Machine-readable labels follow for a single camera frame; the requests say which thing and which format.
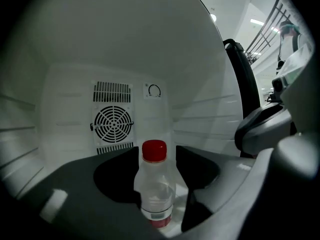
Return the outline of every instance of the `red bottle cap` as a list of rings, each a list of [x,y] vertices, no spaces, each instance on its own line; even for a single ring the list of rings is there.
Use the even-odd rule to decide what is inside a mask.
[[[158,139],[147,140],[142,144],[142,157],[146,162],[159,163],[167,158],[167,145]]]

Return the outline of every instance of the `ventilation grille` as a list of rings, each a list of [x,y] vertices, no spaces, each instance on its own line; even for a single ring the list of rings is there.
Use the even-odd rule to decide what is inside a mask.
[[[113,145],[113,146],[98,147],[96,149],[96,152],[98,155],[101,155],[101,154],[108,153],[111,151],[123,150],[123,149],[133,148],[133,147],[134,147],[134,143],[129,142],[129,143],[123,143],[123,144],[118,144],[118,145]]]
[[[94,130],[105,142],[118,143],[130,133],[134,123],[127,111],[119,106],[107,106],[95,117]]]
[[[131,89],[124,83],[97,82],[93,90],[93,101],[130,103]]]

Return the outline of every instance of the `ceiling light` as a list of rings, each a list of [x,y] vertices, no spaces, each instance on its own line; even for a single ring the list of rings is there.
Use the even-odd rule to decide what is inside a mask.
[[[275,27],[271,27],[271,30],[273,30],[274,32],[277,32],[277,33],[279,33],[279,29],[277,29],[277,28],[275,28]]]
[[[261,22],[261,21],[259,21],[259,20],[256,20],[256,19],[250,19],[250,22],[252,22],[252,23],[255,23],[255,24],[258,24],[258,25],[261,25],[261,26],[263,26],[264,25],[264,23],[263,22]]]
[[[214,22],[216,22],[216,20],[217,20],[217,16],[216,16],[216,15],[214,15],[214,14],[210,14],[210,16],[211,16],[211,18],[213,19],[213,21],[214,21]]]

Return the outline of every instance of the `vent slot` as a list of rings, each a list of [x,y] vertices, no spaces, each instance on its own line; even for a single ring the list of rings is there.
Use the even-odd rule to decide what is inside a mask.
[[[101,155],[104,153],[108,153],[108,152],[112,152],[112,151],[116,151],[116,150],[123,150],[123,149],[127,149],[127,148],[133,148],[133,147],[134,147],[134,143],[128,142],[128,143],[122,143],[122,144],[113,145],[113,146],[99,147],[96,149],[96,152],[98,155]]]
[[[134,123],[127,111],[119,106],[107,106],[95,117],[93,128],[100,139],[108,143],[123,141]]]
[[[97,82],[93,90],[94,102],[130,103],[131,89],[128,84]]]

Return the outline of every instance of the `plastic water bottle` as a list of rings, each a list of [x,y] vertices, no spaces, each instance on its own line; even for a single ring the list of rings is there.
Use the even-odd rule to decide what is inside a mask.
[[[141,195],[141,212],[156,228],[171,221],[176,183],[167,161],[167,145],[162,140],[147,140],[142,145],[143,161],[134,178],[134,190]]]

